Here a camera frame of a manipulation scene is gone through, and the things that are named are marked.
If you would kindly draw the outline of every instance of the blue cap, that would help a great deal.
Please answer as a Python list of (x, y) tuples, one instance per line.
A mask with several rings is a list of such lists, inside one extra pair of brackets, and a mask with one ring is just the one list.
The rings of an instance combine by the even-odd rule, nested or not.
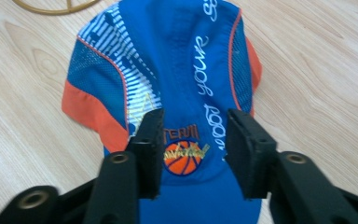
[(227, 110), (252, 112), (261, 69), (241, 10), (218, 0), (122, 0), (78, 33), (62, 110), (120, 151), (163, 107), (161, 195), (141, 223), (256, 223), (224, 158)]

